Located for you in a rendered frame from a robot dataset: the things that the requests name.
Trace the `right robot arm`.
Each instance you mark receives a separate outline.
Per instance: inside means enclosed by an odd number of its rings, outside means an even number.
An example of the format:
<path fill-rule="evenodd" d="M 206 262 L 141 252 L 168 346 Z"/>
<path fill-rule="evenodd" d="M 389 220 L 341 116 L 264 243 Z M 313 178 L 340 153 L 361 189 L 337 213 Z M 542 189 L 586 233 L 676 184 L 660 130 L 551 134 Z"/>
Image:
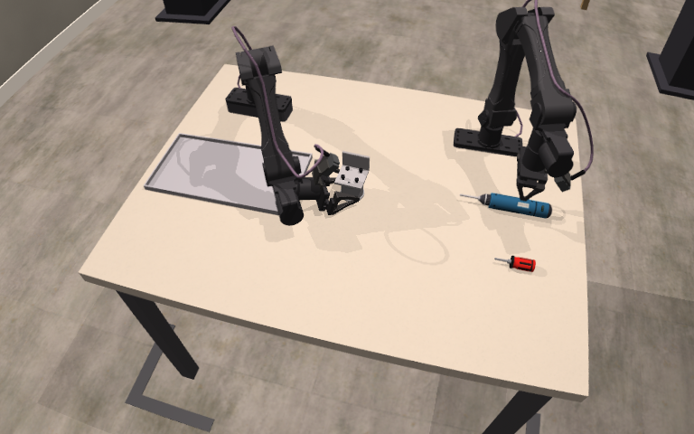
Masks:
<path fill-rule="evenodd" d="M 229 104 L 257 109 L 261 131 L 261 152 L 264 160 L 262 165 L 267 187 L 272 186 L 273 191 L 275 190 L 274 195 L 280 221 L 284 225 L 296 225 L 304 218 L 304 212 L 298 198 L 298 184 L 301 182 L 298 182 L 300 178 L 294 176 L 278 153 L 278 150 L 282 152 L 298 175 L 302 173 L 299 157 L 293 156 L 292 151 L 288 149 L 289 144 L 284 136 L 278 113 L 286 111 L 292 97 L 282 94 L 276 96 L 277 80 L 275 74 L 282 73 L 282 69 L 274 45 L 248 52 L 257 63 L 261 74 L 266 73 L 267 75 L 264 74 L 262 78 L 259 78 L 255 65 L 248 55 L 245 52 L 236 52 L 241 84 L 242 86 L 245 85 L 246 88 L 233 88 L 225 100 Z M 246 90 L 248 90 L 248 94 Z M 280 194 L 280 198 L 278 194 Z"/>

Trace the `red screwdriver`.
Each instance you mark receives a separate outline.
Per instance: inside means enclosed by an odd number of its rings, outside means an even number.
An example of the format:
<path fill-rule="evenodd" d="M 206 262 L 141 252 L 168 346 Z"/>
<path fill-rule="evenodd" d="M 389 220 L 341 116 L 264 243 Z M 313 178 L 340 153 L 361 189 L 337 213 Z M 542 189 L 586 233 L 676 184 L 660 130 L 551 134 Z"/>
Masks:
<path fill-rule="evenodd" d="M 507 262 L 510 264 L 509 269 L 515 268 L 525 271 L 533 272 L 536 267 L 536 261 L 534 259 L 525 259 L 520 257 L 511 256 L 511 259 L 496 259 L 500 261 Z"/>

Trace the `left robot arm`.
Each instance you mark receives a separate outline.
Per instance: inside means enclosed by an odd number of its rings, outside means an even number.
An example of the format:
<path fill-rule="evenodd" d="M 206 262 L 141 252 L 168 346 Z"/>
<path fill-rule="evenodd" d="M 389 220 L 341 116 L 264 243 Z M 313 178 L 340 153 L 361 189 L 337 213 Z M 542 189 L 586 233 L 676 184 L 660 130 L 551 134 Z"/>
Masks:
<path fill-rule="evenodd" d="M 498 14 L 496 33 L 500 55 L 492 90 L 478 116 L 481 133 L 456 128 L 454 145 L 515 156 L 520 152 L 522 138 L 502 135 L 502 131 L 517 118 L 515 90 L 525 57 L 530 73 L 529 121 L 533 126 L 528 144 L 534 152 L 539 151 L 549 176 L 565 192 L 571 186 L 562 176 L 573 168 L 574 150 L 564 128 L 573 122 L 577 106 L 559 75 L 549 41 L 548 24 L 555 15 L 554 10 L 538 7 L 538 13 L 542 16 L 536 16 L 535 9 L 513 7 Z"/>

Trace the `dark grey cylinder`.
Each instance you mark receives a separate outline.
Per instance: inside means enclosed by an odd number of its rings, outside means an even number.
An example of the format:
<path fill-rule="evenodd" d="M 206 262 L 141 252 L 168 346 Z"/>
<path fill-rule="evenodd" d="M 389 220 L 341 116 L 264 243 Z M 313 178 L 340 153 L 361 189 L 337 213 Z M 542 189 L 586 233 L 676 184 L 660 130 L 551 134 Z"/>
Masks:
<path fill-rule="evenodd" d="M 341 191 L 340 191 L 340 192 L 341 192 L 341 193 L 351 194 L 351 195 L 354 195 L 354 196 L 358 196 L 358 197 L 360 197 L 360 200 L 361 200 L 361 199 L 363 198 L 363 196 L 364 196 L 364 189 L 363 189 L 363 187 L 362 187 L 361 190 L 358 190 L 358 189 L 354 189 L 354 188 L 351 188 L 351 187 L 346 187 L 346 186 L 342 186 L 342 185 L 341 185 Z M 350 200 L 344 200 L 344 201 L 349 202 Z"/>

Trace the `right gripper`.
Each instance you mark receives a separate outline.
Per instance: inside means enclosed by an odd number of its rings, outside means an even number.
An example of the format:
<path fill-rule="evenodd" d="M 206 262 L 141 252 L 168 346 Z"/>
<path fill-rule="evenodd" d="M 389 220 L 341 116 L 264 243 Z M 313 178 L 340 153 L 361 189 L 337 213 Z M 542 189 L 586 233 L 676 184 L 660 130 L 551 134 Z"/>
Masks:
<path fill-rule="evenodd" d="M 298 182 L 299 185 L 299 200 L 316 200 L 319 212 L 327 211 L 328 215 L 334 215 L 342 209 L 357 203 L 360 197 L 354 196 L 347 193 L 334 192 L 333 198 L 330 198 L 330 193 L 328 193 L 327 187 L 330 184 L 334 184 L 336 177 L 326 177 L 323 174 L 330 169 L 327 156 L 323 156 L 323 159 L 319 165 L 313 170 L 313 177 L 300 178 Z M 340 200 L 350 200 L 347 203 L 339 204 Z"/>

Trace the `grey l-shaped bracket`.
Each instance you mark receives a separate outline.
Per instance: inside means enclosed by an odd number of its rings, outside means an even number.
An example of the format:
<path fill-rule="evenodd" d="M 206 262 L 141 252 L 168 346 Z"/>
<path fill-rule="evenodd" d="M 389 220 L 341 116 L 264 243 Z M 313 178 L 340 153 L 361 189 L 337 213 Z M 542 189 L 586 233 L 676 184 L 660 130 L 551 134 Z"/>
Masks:
<path fill-rule="evenodd" d="M 345 167 L 349 166 L 350 170 L 346 171 Z M 362 173 L 359 172 L 359 168 L 362 168 Z M 334 184 L 351 187 L 354 189 L 361 190 L 367 175 L 370 171 L 370 157 L 354 154 L 351 152 L 342 151 L 342 167 L 337 175 Z M 344 180 L 342 180 L 341 175 L 345 175 Z M 359 182 L 355 183 L 355 178 L 359 178 Z M 349 184 L 348 184 L 349 183 Z"/>

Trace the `blue electric screwdriver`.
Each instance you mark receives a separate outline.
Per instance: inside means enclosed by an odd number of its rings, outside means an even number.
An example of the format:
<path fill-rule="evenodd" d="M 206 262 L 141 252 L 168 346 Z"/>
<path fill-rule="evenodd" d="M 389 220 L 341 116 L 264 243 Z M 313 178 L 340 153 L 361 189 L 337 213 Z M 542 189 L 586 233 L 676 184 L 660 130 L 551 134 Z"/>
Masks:
<path fill-rule="evenodd" d="M 460 194 L 460 196 L 478 199 L 483 205 L 488 205 L 489 208 L 495 210 L 515 212 L 545 219 L 552 214 L 551 204 L 534 200 L 523 202 L 520 201 L 520 197 L 499 193 L 485 193 L 478 197 L 466 194 Z"/>

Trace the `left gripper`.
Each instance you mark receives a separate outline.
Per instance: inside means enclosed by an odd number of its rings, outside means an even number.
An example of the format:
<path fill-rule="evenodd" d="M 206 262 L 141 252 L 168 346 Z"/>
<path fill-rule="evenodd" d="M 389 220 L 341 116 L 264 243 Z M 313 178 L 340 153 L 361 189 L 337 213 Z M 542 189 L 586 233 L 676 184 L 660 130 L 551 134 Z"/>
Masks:
<path fill-rule="evenodd" d="M 548 181 L 548 172 L 541 162 L 538 153 L 534 152 L 530 147 L 527 148 L 527 146 L 521 146 L 520 153 L 517 154 L 516 185 L 521 201 L 527 201 L 532 196 L 543 192 Z M 570 173 L 563 175 L 562 178 L 568 186 L 571 186 Z M 532 188 L 533 190 L 524 196 L 523 187 Z"/>

